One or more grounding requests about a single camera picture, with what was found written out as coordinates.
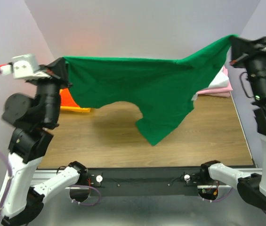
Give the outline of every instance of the green cloth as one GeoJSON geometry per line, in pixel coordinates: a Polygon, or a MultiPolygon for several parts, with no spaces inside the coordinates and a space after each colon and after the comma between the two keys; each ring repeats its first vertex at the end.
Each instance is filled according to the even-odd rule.
{"type": "Polygon", "coordinates": [[[193,95],[207,88],[224,65],[231,36],[179,60],[66,56],[69,91],[80,107],[117,101],[137,105],[143,118],[136,125],[156,145],[193,110],[193,95]]]}

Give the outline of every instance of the wooden table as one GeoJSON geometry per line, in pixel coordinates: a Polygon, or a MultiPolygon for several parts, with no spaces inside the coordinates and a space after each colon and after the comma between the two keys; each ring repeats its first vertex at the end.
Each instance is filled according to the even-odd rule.
{"type": "Polygon", "coordinates": [[[117,102],[91,113],[62,112],[40,169],[79,161],[92,167],[200,166],[210,160],[252,165],[231,98],[202,96],[179,127],[156,146],[139,133],[138,107],[117,102]]]}

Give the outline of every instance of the stack of folded cloth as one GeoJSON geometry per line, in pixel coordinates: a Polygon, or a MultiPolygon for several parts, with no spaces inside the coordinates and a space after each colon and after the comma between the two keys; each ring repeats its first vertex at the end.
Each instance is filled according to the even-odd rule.
{"type": "Polygon", "coordinates": [[[230,97],[230,91],[232,91],[232,87],[228,78],[228,70],[223,66],[208,88],[198,91],[197,94],[230,97]]]}

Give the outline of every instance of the pink cloth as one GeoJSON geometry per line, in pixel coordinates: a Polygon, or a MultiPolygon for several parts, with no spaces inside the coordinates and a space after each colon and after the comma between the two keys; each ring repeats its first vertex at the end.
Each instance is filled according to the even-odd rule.
{"type": "MultiPolygon", "coordinates": [[[[228,69],[223,67],[223,73],[228,76],[228,69]]],[[[215,89],[205,89],[197,92],[199,95],[210,95],[216,97],[230,97],[230,91],[232,91],[231,84],[229,82],[228,86],[225,88],[215,88],[215,89]]]]}

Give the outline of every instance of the robotic arm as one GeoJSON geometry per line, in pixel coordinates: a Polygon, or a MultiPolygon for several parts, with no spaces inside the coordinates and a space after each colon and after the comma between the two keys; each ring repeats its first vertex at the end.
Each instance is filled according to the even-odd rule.
{"type": "MultiPolygon", "coordinates": [[[[11,95],[6,103],[3,120],[14,126],[8,149],[13,178],[0,214],[4,226],[20,226],[34,220],[44,204],[70,185],[84,185],[87,169],[72,162],[62,173],[45,183],[30,186],[33,174],[46,153],[53,135],[47,129],[58,126],[61,97],[59,91],[69,87],[65,61],[60,58],[45,66],[38,65],[34,55],[13,58],[3,66],[4,73],[14,73],[14,78],[25,79],[37,87],[34,98],[21,93],[11,95]]],[[[10,177],[6,173],[1,192],[3,198],[10,177]]]]}
{"type": "Polygon", "coordinates": [[[263,173],[243,173],[211,161],[201,165],[198,178],[202,183],[216,180],[230,185],[246,203],[266,211],[266,37],[254,41],[233,37],[231,42],[230,64],[246,69],[255,99],[252,104],[257,106],[254,114],[263,148],[263,173]]]}

